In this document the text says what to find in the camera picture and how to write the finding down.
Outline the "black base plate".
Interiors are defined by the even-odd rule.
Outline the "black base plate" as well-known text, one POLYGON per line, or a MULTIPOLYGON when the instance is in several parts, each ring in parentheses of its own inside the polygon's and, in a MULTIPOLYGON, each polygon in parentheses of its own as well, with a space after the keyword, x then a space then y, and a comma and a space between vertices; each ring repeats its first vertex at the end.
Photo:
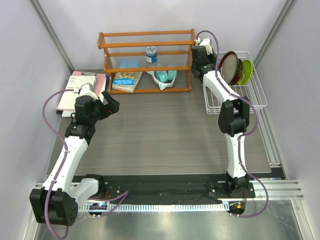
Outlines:
POLYGON ((109 197, 128 191, 126 204, 182 205, 219 199, 254 198, 254 187, 231 190, 224 174, 99 175, 109 197))

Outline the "green plate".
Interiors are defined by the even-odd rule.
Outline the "green plate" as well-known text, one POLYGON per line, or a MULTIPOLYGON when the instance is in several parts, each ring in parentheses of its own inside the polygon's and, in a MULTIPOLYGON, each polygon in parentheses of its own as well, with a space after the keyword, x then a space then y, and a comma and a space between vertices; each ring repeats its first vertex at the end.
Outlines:
POLYGON ((251 60, 246 59, 242 62, 242 74, 241 77, 239 79, 239 81, 237 82, 238 85, 243 86, 246 85, 247 82, 250 80, 253 70, 254 70, 254 65, 252 63, 251 60))

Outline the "pink folder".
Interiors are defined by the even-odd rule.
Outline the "pink folder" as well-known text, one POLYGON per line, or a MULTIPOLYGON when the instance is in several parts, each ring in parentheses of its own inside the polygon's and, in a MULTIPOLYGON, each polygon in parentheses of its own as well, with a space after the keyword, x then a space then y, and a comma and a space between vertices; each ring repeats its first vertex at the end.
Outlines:
MULTIPOLYGON (((106 75, 103 73, 74 71, 67 81, 65 89, 79 89, 85 84, 90 84, 90 90, 98 97, 106 88, 106 75)), ((74 111, 75 102, 78 95, 71 91, 66 91, 56 107, 57 111, 74 111)))

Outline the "blue paperback book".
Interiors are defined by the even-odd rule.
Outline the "blue paperback book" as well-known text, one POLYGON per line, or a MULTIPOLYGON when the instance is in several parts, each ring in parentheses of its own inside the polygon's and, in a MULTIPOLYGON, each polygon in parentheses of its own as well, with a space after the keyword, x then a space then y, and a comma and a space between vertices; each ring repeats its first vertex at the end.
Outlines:
POLYGON ((112 88, 114 90, 133 93, 142 74, 142 71, 117 72, 112 82, 112 88))

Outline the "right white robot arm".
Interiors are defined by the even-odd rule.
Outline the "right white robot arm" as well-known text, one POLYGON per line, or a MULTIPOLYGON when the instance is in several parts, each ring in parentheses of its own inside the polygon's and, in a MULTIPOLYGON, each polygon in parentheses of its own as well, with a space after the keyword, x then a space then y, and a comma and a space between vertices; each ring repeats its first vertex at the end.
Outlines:
POLYGON ((214 57, 207 54, 203 45, 191 49, 191 71, 201 80, 221 104, 218 127, 224 134, 227 144, 228 167, 226 172, 226 193, 233 198, 241 196, 249 187, 249 176, 245 165, 245 137, 250 123, 248 99, 233 91, 215 69, 214 57))

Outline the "red rimmed grey plate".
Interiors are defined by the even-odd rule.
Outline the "red rimmed grey plate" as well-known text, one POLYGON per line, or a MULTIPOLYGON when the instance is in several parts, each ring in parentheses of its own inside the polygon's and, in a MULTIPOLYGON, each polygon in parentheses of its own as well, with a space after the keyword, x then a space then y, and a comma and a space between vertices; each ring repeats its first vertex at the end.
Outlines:
POLYGON ((218 70, 224 81, 230 86, 235 84, 239 72, 239 58, 234 51, 227 52, 218 65, 218 70))

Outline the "white board under folder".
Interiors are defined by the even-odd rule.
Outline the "white board under folder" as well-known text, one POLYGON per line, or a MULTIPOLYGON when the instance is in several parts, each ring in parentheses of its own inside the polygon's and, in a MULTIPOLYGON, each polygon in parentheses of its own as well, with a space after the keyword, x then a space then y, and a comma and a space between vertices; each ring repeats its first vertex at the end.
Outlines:
POLYGON ((61 116, 63 118, 70 118, 71 115, 74 113, 75 111, 74 110, 64 110, 61 114, 61 116))

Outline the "light blue box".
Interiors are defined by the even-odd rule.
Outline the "light blue box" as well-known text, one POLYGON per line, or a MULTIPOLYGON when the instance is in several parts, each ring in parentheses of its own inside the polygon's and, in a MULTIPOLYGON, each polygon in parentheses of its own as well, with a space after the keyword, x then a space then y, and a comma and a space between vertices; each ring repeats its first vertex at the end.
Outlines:
POLYGON ((141 67, 141 62, 136 59, 123 59, 118 64, 120 69, 135 69, 141 67))

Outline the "dark patterned plate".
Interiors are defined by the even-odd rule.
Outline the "dark patterned plate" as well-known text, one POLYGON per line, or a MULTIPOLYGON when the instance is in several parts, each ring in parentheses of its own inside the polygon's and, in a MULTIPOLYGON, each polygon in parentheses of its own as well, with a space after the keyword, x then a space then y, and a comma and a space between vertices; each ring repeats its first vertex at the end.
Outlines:
POLYGON ((240 80, 240 78, 242 76, 242 72, 243 72, 243 61, 241 59, 238 59, 236 73, 235 73, 233 80, 230 83, 231 86, 236 85, 238 83, 238 81, 240 80))

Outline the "teal cat ear headphones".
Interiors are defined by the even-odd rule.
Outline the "teal cat ear headphones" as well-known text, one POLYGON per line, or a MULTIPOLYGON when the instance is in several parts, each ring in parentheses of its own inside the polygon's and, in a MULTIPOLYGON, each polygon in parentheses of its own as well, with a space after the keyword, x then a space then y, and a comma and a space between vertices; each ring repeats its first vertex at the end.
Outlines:
POLYGON ((176 70, 168 71, 147 71, 152 76, 153 81, 158 85, 161 91, 172 87, 176 81, 178 72, 176 70))

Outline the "white spiral manual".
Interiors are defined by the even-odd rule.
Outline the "white spiral manual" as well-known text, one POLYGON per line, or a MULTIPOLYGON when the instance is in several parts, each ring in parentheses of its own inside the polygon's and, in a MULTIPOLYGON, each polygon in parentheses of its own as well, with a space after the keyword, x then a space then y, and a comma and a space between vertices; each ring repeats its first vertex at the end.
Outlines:
POLYGON ((56 109, 58 111, 72 111, 75 109, 76 98, 79 96, 79 89, 85 85, 90 85, 90 90, 93 92, 95 90, 97 78, 94 75, 80 75, 80 76, 70 76, 66 85, 66 90, 71 89, 71 91, 65 91, 57 105, 56 109))

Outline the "orange wooden shelf rack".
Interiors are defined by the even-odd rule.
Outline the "orange wooden shelf rack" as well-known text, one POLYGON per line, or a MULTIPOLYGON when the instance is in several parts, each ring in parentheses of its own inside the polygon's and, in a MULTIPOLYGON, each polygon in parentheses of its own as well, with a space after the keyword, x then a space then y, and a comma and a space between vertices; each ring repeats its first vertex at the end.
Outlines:
POLYGON ((104 52, 103 71, 109 75, 110 94, 125 94, 125 91, 112 88, 116 73, 142 72, 135 94, 149 93, 179 93, 190 92, 192 47, 196 43, 195 30, 162 30, 138 32, 100 32, 97 47, 104 52), (157 48, 157 62, 146 61, 147 46, 157 48), (140 68, 119 68, 121 60, 139 60, 140 68), (172 87, 160 90, 152 76, 147 71, 177 71, 177 77, 172 87))

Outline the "blue lidded jar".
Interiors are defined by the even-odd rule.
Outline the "blue lidded jar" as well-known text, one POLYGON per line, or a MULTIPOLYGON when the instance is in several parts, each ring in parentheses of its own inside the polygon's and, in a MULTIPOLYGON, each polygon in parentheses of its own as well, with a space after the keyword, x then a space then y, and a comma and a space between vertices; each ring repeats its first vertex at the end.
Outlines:
POLYGON ((145 59, 148 63, 156 63, 158 59, 158 51, 155 46, 147 46, 145 48, 145 59))

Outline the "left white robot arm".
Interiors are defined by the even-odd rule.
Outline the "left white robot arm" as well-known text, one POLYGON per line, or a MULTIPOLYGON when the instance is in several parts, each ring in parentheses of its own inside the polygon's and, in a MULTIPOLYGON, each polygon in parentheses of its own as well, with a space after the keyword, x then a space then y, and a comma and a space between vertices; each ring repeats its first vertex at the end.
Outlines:
POLYGON ((30 195, 35 220, 39 224, 70 227, 74 224, 78 208, 91 196, 100 200, 107 192, 98 176, 89 176, 71 187, 78 164, 88 149, 96 132, 95 125, 119 111, 120 103, 107 91, 104 101, 91 91, 80 90, 75 99, 75 110, 65 130, 60 155, 47 180, 40 189, 34 188, 30 195))

